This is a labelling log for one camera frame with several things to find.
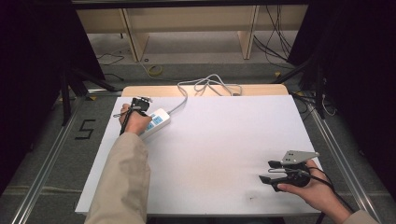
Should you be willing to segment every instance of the metal frame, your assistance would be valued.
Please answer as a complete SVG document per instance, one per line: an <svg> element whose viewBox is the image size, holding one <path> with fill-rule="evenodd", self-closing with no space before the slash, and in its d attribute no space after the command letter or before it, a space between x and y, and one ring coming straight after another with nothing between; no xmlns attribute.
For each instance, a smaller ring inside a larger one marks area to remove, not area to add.
<svg viewBox="0 0 396 224"><path fill-rule="evenodd" d="M78 110L84 103L85 97L78 97L75 101L73 106L73 112L69 121L61 128L52 148L49 151L49 155L45 159L43 165L41 166L40 171L38 172L35 181L33 182L32 186L29 188L29 191L24 196L17 212L12 219L12 223L26 223L29 215L31 214L35 202L37 201L42 188L44 187L50 172L52 170L53 165L55 164L59 153L64 146L64 142L67 138L67 135L70 133L70 130L74 124L76 119Z"/></svg>
<svg viewBox="0 0 396 224"><path fill-rule="evenodd" d="M309 110L315 110L312 105L309 106ZM322 119L317 111L312 112L312 116L314 118L315 123L318 125L318 128L323 135L324 140L326 141L327 146L329 147L332 156L337 163L338 168L341 171L349 189L355 198L358 207L362 210L367 211L372 217L374 217L379 223L385 223L382 217L376 212L373 202L370 197L367 195L366 190L363 185L356 177L353 172L352 167L350 167L347 162L347 158L345 157L343 150L338 145L334 136L332 135L332 131L325 119Z"/></svg>
<svg viewBox="0 0 396 224"><path fill-rule="evenodd" d="M265 5L307 5L310 0L35 0L36 6L73 7L75 9L139 8L139 7L231 7Z"/></svg>

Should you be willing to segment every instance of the beige sleeve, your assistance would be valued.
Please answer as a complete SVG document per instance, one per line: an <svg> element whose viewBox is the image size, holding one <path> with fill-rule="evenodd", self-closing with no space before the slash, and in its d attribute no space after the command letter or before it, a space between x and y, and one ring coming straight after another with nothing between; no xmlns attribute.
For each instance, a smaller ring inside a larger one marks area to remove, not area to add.
<svg viewBox="0 0 396 224"><path fill-rule="evenodd" d="M358 211L354 214L352 214L345 222L344 224L377 224L370 215L365 212L365 211Z"/></svg>
<svg viewBox="0 0 396 224"><path fill-rule="evenodd" d="M134 133L111 148L85 223L145 223L149 194L148 152Z"/></svg>

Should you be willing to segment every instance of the electronic device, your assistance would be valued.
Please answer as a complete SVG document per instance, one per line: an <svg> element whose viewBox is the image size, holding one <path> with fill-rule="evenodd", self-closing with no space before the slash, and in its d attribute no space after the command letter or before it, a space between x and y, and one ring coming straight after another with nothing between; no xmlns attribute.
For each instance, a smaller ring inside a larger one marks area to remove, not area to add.
<svg viewBox="0 0 396 224"><path fill-rule="evenodd" d="M141 139L149 137L171 121L169 114L161 108L154 111L150 116L152 117L152 121L149 123L146 130L139 134Z"/></svg>
<svg viewBox="0 0 396 224"><path fill-rule="evenodd" d="M305 162L318 157L317 152L287 151L282 161L268 161L271 169L268 173L285 173L287 176L271 179L268 176L260 175L263 184L271 185L276 192L280 191L277 184L292 184L297 187L304 187L309 183L310 172Z"/></svg>
<svg viewBox="0 0 396 224"><path fill-rule="evenodd" d="M126 124L128 123L129 117L131 116L132 112L136 111L141 116L147 116L146 111L149 109L149 103L151 103L151 99L149 97L134 97L131 102L131 106L128 110L124 113L120 113L117 115L113 115L113 118L120 117L125 114L125 119L121 124L120 135L125 132Z"/></svg>

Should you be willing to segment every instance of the person's right hand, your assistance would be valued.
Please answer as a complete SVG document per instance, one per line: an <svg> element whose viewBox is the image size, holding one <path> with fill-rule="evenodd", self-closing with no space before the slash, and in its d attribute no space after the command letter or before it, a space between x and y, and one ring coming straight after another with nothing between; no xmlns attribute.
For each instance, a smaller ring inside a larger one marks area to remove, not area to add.
<svg viewBox="0 0 396 224"><path fill-rule="evenodd" d="M121 114L128 111L130 105L123 104L121 109ZM122 114L120 117L120 124L122 124L125 120L125 114ZM136 111L132 112L131 116L129 117L128 123L125 127L126 133L135 133L137 135L141 134L149 125L149 122L152 120L151 117L141 116Z"/></svg>
<svg viewBox="0 0 396 224"><path fill-rule="evenodd" d="M306 166L318 168L312 160L307 161ZM309 171L311 175L328 181L326 175L321 171L317 169L310 169ZM315 179L311 179L308 185L303 188L289 184L278 184L277 187L288 193L300 196L306 203L325 213L335 223L343 223L351 215L350 212L338 201L337 197L332 192L332 189Z"/></svg>

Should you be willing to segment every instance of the white table surface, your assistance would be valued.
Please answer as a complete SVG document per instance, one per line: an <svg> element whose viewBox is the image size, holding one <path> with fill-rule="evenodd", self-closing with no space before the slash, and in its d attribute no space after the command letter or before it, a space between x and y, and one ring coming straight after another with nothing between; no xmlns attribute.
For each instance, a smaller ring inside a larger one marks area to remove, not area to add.
<svg viewBox="0 0 396 224"><path fill-rule="evenodd" d="M155 97L150 112L171 110L182 97ZM120 97L112 115L132 97ZM110 118L76 209L85 214L108 151L120 133ZM289 95L192 97L171 122L145 140L153 216L291 216L318 213L304 200L274 192L259 175L288 150L314 151Z"/></svg>

